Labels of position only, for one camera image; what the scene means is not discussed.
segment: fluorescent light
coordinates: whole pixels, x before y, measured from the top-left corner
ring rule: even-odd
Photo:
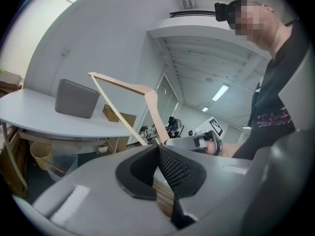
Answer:
[[[223,85],[219,91],[216,93],[216,95],[212,98],[212,100],[217,101],[220,99],[222,95],[230,88],[228,85]]]

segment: black sticker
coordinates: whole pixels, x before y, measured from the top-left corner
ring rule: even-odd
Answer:
[[[213,127],[214,131],[218,134],[218,136],[221,136],[221,134],[223,133],[223,129],[217,123],[217,121],[215,119],[212,119],[211,121],[209,121],[209,123]]]

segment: black shirt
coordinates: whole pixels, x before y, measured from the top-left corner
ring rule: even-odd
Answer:
[[[309,41],[301,23],[292,26],[290,38],[281,46],[267,66],[252,97],[252,113],[248,126],[251,134],[236,151],[234,158],[253,160],[258,149],[271,146],[280,137],[295,130],[291,117],[278,94],[299,67]]]

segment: white ceiling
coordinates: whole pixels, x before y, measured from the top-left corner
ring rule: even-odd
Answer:
[[[232,0],[194,1],[195,6],[190,9],[213,11],[215,2]],[[280,19],[287,14],[283,0],[255,1],[272,6]],[[186,105],[200,111],[206,106],[209,108],[206,113],[211,116],[237,127],[247,125],[254,90],[268,64],[266,58],[239,45],[213,38],[172,36],[160,38],[160,41],[168,49]],[[223,84],[230,85],[229,90],[218,101],[213,101]]]

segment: table leg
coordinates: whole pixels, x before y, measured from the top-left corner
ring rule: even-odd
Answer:
[[[8,151],[8,155],[9,155],[9,158],[11,160],[11,163],[13,165],[13,168],[16,172],[16,174],[18,175],[19,179],[21,180],[22,184],[25,186],[25,188],[27,189],[28,188],[28,184],[26,183],[26,181],[24,180],[16,162],[15,162],[15,159],[14,159],[14,156],[13,156],[13,153],[12,153],[12,147],[11,147],[11,144],[10,144],[10,141],[9,141],[9,137],[8,137],[8,132],[7,132],[7,129],[6,129],[6,123],[5,122],[2,122],[2,127],[3,127],[3,137],[4,137],[4,144],[6,146],[6,150]]]
[[[113,154],[116,153],[118,142],[119,142],[119,137],[116,137],[116,141],[115,141],[115,145],[114,145],[114,149],[113,149]]]

